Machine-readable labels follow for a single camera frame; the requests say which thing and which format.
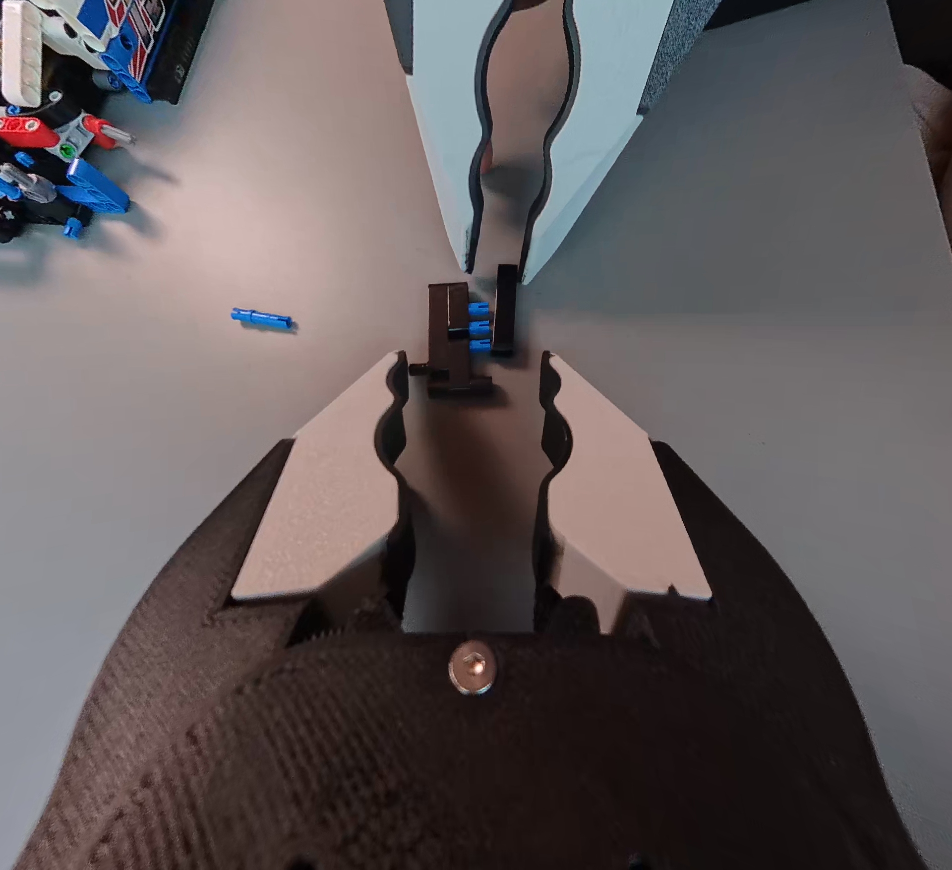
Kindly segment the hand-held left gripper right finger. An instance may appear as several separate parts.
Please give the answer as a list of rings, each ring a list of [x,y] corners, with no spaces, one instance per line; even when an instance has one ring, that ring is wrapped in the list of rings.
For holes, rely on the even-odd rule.
[[[616,630],[627,602],[712,590],[649,434],[553,352],[543,352],[541,447],[551,465],[534,525],[534,626],[585,599]]]

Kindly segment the black beam with blue pins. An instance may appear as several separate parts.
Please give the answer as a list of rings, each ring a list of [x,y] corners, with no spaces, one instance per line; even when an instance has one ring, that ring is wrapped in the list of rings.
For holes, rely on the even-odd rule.
[[[427,288],[427,359],[411,364],[432,399],[482,398],[492,394],[491,376],[474,370],[474,355],[491,345],[489,306],[470,300],[466,281],[432,283]]]

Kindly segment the grey desk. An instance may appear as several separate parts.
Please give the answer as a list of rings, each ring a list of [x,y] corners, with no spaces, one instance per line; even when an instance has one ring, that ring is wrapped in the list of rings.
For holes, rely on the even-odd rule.
[[[181,104],[113,113],[130,212],[2,247],[2,868],[150,581],[381,356],[421,360],[461,274],[383,0],[218,0]],[[950,868],[950,255],[885,0],[705,34],[518,337],[489,403],[411,380],[407,628],[530,629],[551,350],[791,578]]]

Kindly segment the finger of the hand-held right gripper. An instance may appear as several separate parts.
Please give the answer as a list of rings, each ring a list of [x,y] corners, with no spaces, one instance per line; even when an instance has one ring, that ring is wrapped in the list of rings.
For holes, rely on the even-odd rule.
[[[673,1],[565,0],[569,80],[543,140],[523,283],[559,248],[641,122],[638,108]]]
[[[513,3],[412,0],[408,87],[446,234],[466,273],[480,239],[480,167],[492,133],[489,56]]]

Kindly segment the toy brick race car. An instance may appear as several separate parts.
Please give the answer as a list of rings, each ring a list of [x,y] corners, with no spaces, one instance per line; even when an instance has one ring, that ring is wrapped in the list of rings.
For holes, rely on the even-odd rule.
[[[125,191],[91,147],[135,138],[101,111],[111,93],[179,102],[215,0],[2,0],[1,242],[31,225],[77,240]]]

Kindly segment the person's torso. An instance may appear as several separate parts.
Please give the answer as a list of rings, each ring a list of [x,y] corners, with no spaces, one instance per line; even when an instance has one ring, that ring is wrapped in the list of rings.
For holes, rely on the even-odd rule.
[[[946,237],[951,242],[951,90],[918,67],[905,63],[902,70]]]

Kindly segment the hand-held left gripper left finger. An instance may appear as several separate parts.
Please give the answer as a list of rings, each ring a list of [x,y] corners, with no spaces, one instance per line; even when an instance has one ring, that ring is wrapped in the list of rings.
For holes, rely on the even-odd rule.
[[[409,365],[385,354],[297,431],[232,586],[235,602],[307,598],[326,621],[380,599],[400,616],[413,570]]]

